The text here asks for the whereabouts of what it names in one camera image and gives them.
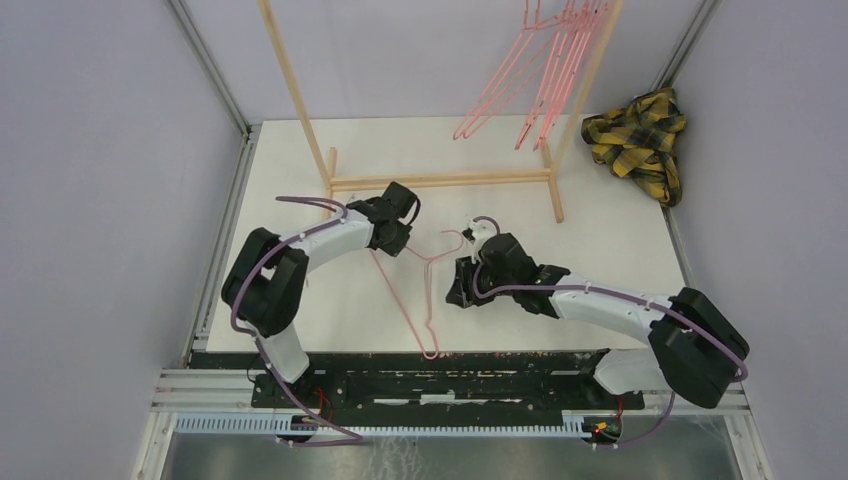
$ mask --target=plaid fabric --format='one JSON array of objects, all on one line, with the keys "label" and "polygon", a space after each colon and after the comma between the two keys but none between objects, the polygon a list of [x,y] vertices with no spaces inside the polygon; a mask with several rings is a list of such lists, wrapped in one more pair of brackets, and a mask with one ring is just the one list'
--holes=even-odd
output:
[{"label": "plaid fabric", "polygon": [[613,175],[632,179],[663,206],[673,207],[683,190],[671,148],[685,126],[686,115],[668,87],[635,98],[627,108],[583,120],[581,134],[592,145],[595,163],[609,165]]}]

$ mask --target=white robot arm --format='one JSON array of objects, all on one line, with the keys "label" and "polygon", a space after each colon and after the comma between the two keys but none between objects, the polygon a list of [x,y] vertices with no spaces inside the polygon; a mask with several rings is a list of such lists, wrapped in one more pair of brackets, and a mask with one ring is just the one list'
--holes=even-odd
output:
[{"label": "white robot arm", "polygon": [[728,385],[747,375],[747,342],[698,290],[684,287],[672,296],[611,288],[567,268],[537,265],[512,234],[477,221],[463,235],[473,254],[456,260],[448,303],[468,308],[508,295],[530,313],[592,323],[651,347],[601,358],[594,378],[612,394],[670,387],[714,408]]},{"label": "white robot arm", "polygon": [[[328,202],[292,201],[325,208]],[[233,328],[254,336],[270,367],[288,383],[309,365],[292,325],[306,274],[362,248],[397,256],[420,209],[415,194],[394,182],[380,197],[347,206],[329,202],[337,210],[330,221],[286,240],[264,228],[251,232],[221,291],[233,309]],[[651,347],[603,352],[591,373],[612,394],[670,387],[696,405],[713,408],[730,382],[747,374],[742,360],[748,344],[697,290],[684,288],[671,296],[604,287],[567,268],[537,265],[509,233],[472,221],[463,234],[473,254],[456,260],[448,303],[468,308],[510,296],[530,313],[593,323]],[[273,269],[270,278],[262,275],[263,268]]]}]

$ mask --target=yellow plaid shirt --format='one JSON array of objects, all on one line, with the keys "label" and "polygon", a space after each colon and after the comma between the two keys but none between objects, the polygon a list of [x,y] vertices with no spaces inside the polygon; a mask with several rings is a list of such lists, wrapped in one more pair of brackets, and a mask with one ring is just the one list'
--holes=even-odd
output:
[{"label": "yellow plaid shirt", "polygon": [[586,118],[581,134],[592,145],[595,163],[609,165],[613,175],[632,179],[663,206],[673,207],[683,190],[672,146],[685,126],[686,115],[668,87],[635,98],[627,108]]}]

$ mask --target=black metal plate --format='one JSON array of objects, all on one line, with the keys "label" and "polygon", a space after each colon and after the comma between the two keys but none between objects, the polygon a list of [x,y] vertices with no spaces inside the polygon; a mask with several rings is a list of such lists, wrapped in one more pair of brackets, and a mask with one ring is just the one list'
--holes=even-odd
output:
[{"label": "black metal plate", "polygon": [[[293,386],[317,408],[320,387],[333,404],[333,421],[356,426],[562,425],[562,410],[615,410],[618,401],[591,376],[604,351],[465,353],[426,360],[420,354],[313,353]],[[191,368],[261,368],[256,355],[195,353]],[[251,405],[293,405],[268,375],[256,378]],[[451,393],[480,404],[420,403],[421,395]],[[386,405],[375,400],[408,400]],[[641,395],[623,396],[626,409],[642,409]]]}]

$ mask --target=wooden pole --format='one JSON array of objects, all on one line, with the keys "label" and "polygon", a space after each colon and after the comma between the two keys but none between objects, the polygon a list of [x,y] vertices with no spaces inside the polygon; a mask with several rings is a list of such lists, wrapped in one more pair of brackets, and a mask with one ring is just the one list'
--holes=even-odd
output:
[{"label": "wooden pole", "polygon": [[[547,182],[549,176],[542,177],[503,177],[503,178],[457,178],[453,180],[409,180],[400,182],[404,187],[408,188],[426,188],[426,187],[460,187],[468,185],[501,185],[505,183],[533,183]],[[373,183],[353,183],[346,185],[336,185],[333,187],[333,192],[356,192],[359,190],[382,190],[393,179],[385,178]]]},{"label": "wooden pole", "polygon": [[565,124],[565,130],[562,132],[562,137],[559,139],[556,153],[554,153],[553,156],[551,169],[553,170],[554,176],[556,176],[556,172],[559,170],[559,166],[565,158],[565,152],[571,144],[571,139],[574,138],[574,133],[577,131],[577,122],[580,120],[580,114],[583,112],[583,106],[586,104],[586,99],[589,98],[589,92],[592,90],[592,83],[595,81],[595,74],[598,73],[598,67],[601,66],[601,60],[604,58],[604,52],[606,52],[607,44],[609,44],[609,39],[612,36],[612,31],[615,30],[615,24],[618,22],[618,15],[621,13],[621,6],[624,4],[624,0],[611,0],[611,2],[612,8],[607,14],[603,30],[601,31],[601,36],[598,38],[598,44],[595,45],[595,48],[592,51],[592,58],[589,60],[589,65],[586,68],[586,74],[583,76],[583,80],[580,84],[580,92],[578,92],[577,100],[574,102],[574,108],[568,115],[568,122]]},{"label": "wooden pole", "polygon": [[[545,167],[551,168],[553,160],[551,159],[551,149],[548,147],[548,142],[542,142],[542,161],[545,162]],[[551,204],[554,206],[554,219],[557,223],[562,223],[565,220],[565,212],[562,209],[562,199],[559,196],[556,171],[552,168],[551,173],[548,174],[548,190],[551,194]]]},{"label": "wooden pole", "polygon": [[274,18],[274,12],[271,11],[271,5],[268,0],[257,0],[259,10],[262,12],[262,19],[265,21],[265,28],[268,30],[268,37],[271,39],[271,45],[274,46],[274,53],[277,54],[277,61],[280,63],[280,69],[283,71],[283,77],[286,79],[286,85],[289,88],[294,109],[297,111],[297,116],[300,118],[300,124],[303,126],[303,133],[306,134],[306,141],[309,142],[309,149],[312,150],[312,157],[315,159],[315,165],[318,167],[318,173],[321,174],[321,180],[324,182],[325,188],[330,188],[330,174],[327,172],[327,166],[324,164],[324,158],[321,156],[321,149],[318,147],[318,140],[315,138],[315,132],[312,130],[312,122],[309,121],[309,115],[306,113],[306,106],[303,104],[303,97],[300,94],[300,88],[297,86],[297,78],[294,76],[289,56],[283,46],[283,39],[280,37],[280,30],[277,27],[277,20]]},{"label": "wooden pole", "polygon": [[330,184],[333,186],[333,189],[338,192],[341,191],[339,190],[339,187],[342,186],[388,183],[391,181],[406,184],[409,182],[438,183],[462,180],[486,181],[501,179],[507,181],[499,183],[509,183],[508,180],[510,178],[526,177],[534,177],[538,178],[539,181],[545,181],[550,172],[550,168],[526,168],[515,170],[483,170],[479,172],[412,173],[398,175],[370,175],[364,177],[333,177],[330,180]]},{"label": "wooden pole", "polygon": [[[329,170],[330,170],[330,178],[331,179],[336,176],[336,162],[338,161],[338,156],[339,156],[339,151],[336,150],[336,147],[330,147],[330,154],[327,157],[327,160],[330,161]],[[333,198],[333,194],[334,194],[333,185],[330,184],[330,185],[327,186],[326,190],[324,191],[324,196],[326,198],[331,199],[331,198]],[[331,213],[332,213],[331,211],[325,210],[324,211],[324,218],[325,219],[330,218]]]}]

